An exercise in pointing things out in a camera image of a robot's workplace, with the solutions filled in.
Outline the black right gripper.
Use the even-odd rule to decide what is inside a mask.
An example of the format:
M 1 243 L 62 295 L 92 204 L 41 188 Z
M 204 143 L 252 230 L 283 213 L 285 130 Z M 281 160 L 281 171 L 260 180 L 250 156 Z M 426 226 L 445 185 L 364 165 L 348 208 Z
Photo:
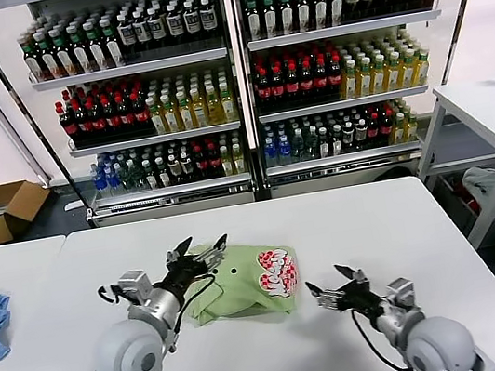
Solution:
M 326 290 L 311 282 L 305 283 L 319 307 L 331 311 L 356 311 L 367 318 L 383 315 L 382 297 L 371 291 L 370 281 L 363 270 L 339 264 L 334 268 L 350 280 L 338 290 Z

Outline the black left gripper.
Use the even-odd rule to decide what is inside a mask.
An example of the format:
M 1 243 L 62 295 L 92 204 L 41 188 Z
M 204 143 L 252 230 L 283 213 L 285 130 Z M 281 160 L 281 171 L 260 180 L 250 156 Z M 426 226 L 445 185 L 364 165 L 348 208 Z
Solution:
M 176 297 L 183 296 L 195 278 L 206 275 L 212 266 L 221 264 L 227 238 L 227 235 L 223 234 L 216 243 L 199 254 L 186 255 L 193 240 L 193 237 L 187 237 L 167 252 L 167 274 L 153 284 L 154 288 L 168 291 Z

